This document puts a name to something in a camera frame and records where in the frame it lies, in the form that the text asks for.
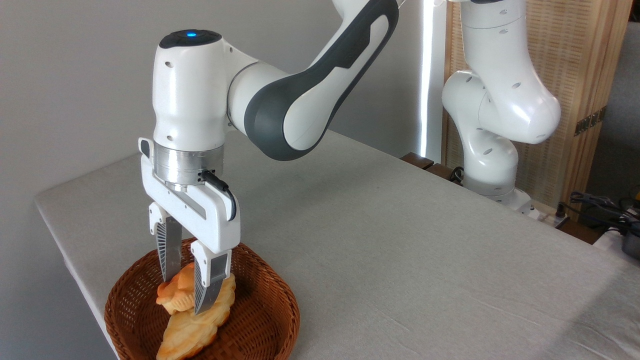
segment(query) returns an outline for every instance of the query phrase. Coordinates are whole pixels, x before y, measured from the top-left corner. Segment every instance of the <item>electrical cable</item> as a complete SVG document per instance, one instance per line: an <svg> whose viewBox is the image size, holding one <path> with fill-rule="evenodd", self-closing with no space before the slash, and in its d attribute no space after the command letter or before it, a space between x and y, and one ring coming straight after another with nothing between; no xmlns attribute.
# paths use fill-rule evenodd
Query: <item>electrical cable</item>
<svg viewBox="0 0 640 360"><path fill-rule="evenodd" d="M453 171L451 172L451 175L449 175L449 181L457 181L459 183L462 183L464 172L465 172L465 168L463 167L454 168Z"/></svg>

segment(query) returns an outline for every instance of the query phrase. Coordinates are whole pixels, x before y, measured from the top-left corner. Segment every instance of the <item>wicker basket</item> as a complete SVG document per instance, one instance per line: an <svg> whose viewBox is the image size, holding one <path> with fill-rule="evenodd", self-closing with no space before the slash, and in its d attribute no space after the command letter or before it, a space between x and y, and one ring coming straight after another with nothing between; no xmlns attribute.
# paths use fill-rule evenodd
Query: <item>wicker basket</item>
<svg viewBox="0 0 640 360"><path fill-rule="evenodd" d="M193 261L182 243L182 266ZM300 311L289 286L246 245L233 249L236 302L218 336L193 359L287 359L300 328ZM111 289L104 319L122 359L155 359L169 314L156 304L162 282L156 251L135 262Z"/></svg>

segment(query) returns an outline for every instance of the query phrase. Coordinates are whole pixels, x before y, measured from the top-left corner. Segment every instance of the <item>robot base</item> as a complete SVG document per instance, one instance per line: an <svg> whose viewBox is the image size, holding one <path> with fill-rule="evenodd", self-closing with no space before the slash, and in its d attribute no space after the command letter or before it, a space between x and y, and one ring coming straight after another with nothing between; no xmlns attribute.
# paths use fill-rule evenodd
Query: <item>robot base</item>
<svg viewBox="0 0 640 360"><path fill-rule="evenodd" d="M540 212L536 210L531 204L531 197L522 190L514 188L504 195L486 196L486 198L491 199L495 202L499 202L502 205L505 205L508 208L527 215L528 217L535 220L539 220L540 218Z"/></svg>

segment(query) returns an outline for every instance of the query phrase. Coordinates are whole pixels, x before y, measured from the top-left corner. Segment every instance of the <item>black cable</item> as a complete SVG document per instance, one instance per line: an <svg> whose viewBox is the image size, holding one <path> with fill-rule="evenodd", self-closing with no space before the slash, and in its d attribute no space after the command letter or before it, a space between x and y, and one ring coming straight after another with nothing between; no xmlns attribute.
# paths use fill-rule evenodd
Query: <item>black cable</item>
<svg viewBox="0 0 640 360"><path fill-rule="evenodd" d="M464 172L465 172L465 168L463 167L454 168L453 171L451 172L451 175L449 175L449 181L458 181L462 183Z"/></svg>
<svg viewBox="0 0 640 360"><path fill-rule="evenodd" d="M565 202L560 202L560 204L562 204L565 208L573 211L574 213L580 214L580 215L582 215L582 216L584 216L584 217L586 217L586 218L588 218L590 220L593 220L595 222L600 222L601 224L609 225L610 227L615 227L617 229L621 229L621 230L625 230L625 231L632 231L634 233L637 231L636 228L634 228L632 226L623 225L622 222L611 222L611 221L604 220L604 219L601 219L601 218L593 217L593 216L585 213L584 211L572 208L571 206L569 206Z"/></svg>

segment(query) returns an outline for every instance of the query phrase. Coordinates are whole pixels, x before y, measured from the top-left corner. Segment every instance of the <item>white wall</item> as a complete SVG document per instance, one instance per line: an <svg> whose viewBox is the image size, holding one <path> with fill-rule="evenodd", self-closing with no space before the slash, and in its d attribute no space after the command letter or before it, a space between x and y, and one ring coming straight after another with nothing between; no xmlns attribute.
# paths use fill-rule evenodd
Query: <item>white wall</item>
<svg viewBox="0 0 640 360"><path fill-rule="evenodd" d="M394 156L417 151L421 14L420 1L403 5L334 130ZM294 72L339 22L329 0L0 1L0 358L113 358L33 197L134 153L137 137L151 135L163 36L212 29Z"/></svg>

